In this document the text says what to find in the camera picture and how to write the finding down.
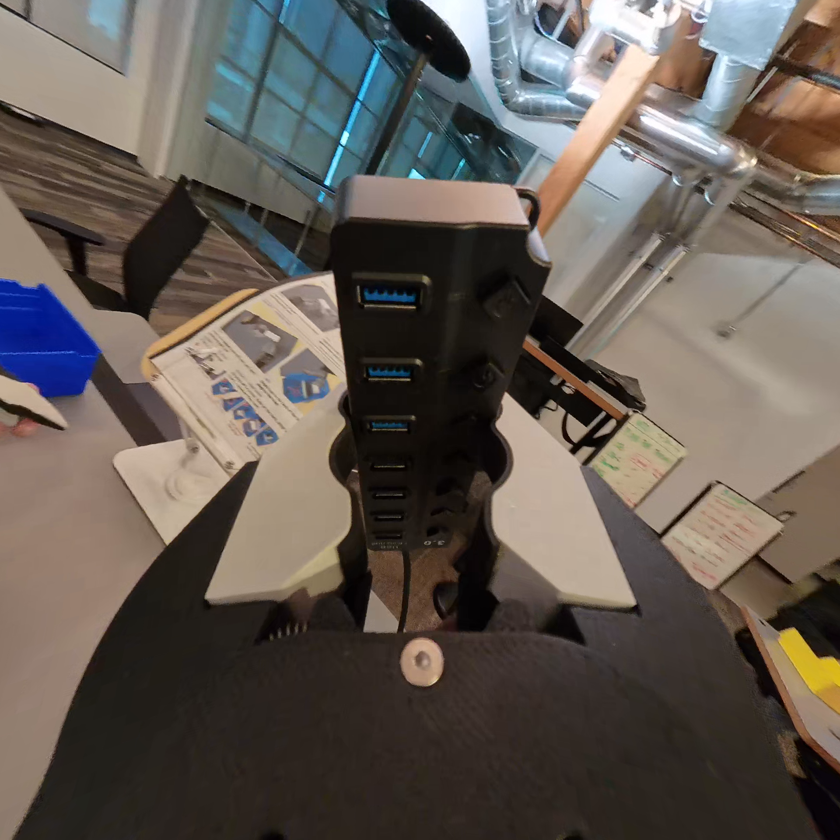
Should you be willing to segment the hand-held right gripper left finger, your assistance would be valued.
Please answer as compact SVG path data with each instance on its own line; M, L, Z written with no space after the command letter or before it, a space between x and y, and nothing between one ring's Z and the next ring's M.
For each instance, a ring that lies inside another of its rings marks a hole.
M369 570L352 467L336 459L344 421L301 421L259 462L206 589L211 606L267 602L281 621L310 621L336 595L367 618Z

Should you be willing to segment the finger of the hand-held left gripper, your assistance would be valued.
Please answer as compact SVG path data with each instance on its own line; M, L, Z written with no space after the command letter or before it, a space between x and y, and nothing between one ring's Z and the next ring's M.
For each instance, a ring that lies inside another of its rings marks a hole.
M40 394L36 385L20 381L4 368L1 369L1 416L2 413L31 419L38 428L68 429L67 420Z

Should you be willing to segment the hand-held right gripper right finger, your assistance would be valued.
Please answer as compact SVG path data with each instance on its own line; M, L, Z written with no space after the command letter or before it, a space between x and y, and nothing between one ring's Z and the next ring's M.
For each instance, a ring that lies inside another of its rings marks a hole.
M475 598L524 604L538 624L564 606L633 613L637 598L575 457L517 402L503 401L485 458Z

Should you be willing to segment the blue storage bin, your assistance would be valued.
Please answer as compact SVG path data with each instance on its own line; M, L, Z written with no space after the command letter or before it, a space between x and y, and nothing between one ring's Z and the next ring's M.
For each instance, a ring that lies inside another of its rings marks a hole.
M101 351L46 284L1 280L1 365L46 398L79 396Z

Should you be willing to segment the black usb hub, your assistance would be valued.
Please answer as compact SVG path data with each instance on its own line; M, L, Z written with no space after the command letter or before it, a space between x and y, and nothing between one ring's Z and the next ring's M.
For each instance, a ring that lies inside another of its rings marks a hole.
M551 269L523 186L375 176L352 187L331 231L367 546L402 555L398 628L411 560L468 532L459 589L473 592L466 528L497 419Z

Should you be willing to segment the green marked whiteboard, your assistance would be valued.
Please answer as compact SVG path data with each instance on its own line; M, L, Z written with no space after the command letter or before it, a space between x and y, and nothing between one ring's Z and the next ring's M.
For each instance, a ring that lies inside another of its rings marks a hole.
M687 457L688 449L643 413L616 427L589 467L630 509L637 508Z

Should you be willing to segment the wood top black desk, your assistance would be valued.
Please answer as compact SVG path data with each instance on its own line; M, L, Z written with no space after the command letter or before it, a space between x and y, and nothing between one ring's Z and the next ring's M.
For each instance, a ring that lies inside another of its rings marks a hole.
M587 451L589 464L626 416L642 412L647 401L634 377L581 360L568 349L581 327L580 320L543 297L508 392L536 419L545 410L560 410L562 440L573 455Z

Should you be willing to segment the instruction sheet wooden board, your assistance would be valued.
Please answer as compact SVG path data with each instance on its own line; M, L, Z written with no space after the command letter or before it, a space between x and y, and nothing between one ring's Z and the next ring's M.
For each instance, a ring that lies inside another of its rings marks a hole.
M333 275L246 289L152 344L143 370L228 474L345 390Z

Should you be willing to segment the handwritten whiteboard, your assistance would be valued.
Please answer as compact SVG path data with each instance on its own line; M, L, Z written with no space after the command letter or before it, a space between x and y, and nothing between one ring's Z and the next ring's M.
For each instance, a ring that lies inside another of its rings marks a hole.
M714 481L661 532L660 542L693 581L715 591L783 530L783 519Z

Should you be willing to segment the black chair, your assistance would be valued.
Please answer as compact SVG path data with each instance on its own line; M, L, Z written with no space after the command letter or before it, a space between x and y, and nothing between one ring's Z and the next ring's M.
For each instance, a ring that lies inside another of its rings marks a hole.
M101 235L54 215L23 209L31 224L61 236L81 294L98 310L127 312L149 321L154 304L194 249L202 242L211 219L195 204L190 180L181 175L155 213L133 237L122 255L122 291L89 277L87 247L104 246Z

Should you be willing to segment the grey work table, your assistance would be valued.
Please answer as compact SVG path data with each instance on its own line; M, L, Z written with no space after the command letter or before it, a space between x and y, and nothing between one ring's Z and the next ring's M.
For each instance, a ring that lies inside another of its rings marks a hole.
M769 670L794 728L801 739L836 773L839 772L839 715L811 692L783 651L780 633L750 607L741 607L747 628Z

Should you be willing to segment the yellow storage bin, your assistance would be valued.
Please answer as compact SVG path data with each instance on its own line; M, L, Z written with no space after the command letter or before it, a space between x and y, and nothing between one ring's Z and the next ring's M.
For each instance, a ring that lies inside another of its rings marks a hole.
M783 630L779 644L811 693L838 712L838 659L818 656L794 628Z

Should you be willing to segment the silver ventilation ducts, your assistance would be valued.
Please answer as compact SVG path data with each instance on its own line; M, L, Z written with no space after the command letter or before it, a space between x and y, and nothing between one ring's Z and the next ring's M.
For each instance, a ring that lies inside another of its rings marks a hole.
M582 123L604 111L615 128L610 143L622 131L642 139L659 159L699 172L700 177L757 184L771 203L814 216L838 215L838 174L819 175L761 158L728 133L743 110L756 80L777 60L769 49L756 55L721 50L736 41L721 39L744 28L739 2L723 2L707 24L712 38L701 38L715 49L707 84L699 100L661 88L651 79L666 47L671 45L683 7L658 2L647 14L637 2L594 2L590 26L577 46L537 32L518 2L485 2L490 66L504 107L523 118L558 123Z

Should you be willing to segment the black pole with round disc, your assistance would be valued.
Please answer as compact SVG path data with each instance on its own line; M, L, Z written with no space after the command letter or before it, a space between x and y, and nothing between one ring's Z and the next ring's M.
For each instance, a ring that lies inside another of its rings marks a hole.
M432 102L417 93L425 71L462 82L470 63L431 2L385 2L386 17L362 3L341 7L306 112L313 131L335 140L321 179L331 225L350 210L352 187L373 178L466 181L471 170Z

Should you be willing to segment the wooden post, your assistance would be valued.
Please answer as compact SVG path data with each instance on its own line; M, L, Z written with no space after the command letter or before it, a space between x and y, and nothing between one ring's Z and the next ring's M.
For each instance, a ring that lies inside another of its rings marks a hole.
M539 187L538 231L546 235L606 147L644 100L668 54L683 12L680 2L594 2L563 72L563 86L584 113Z

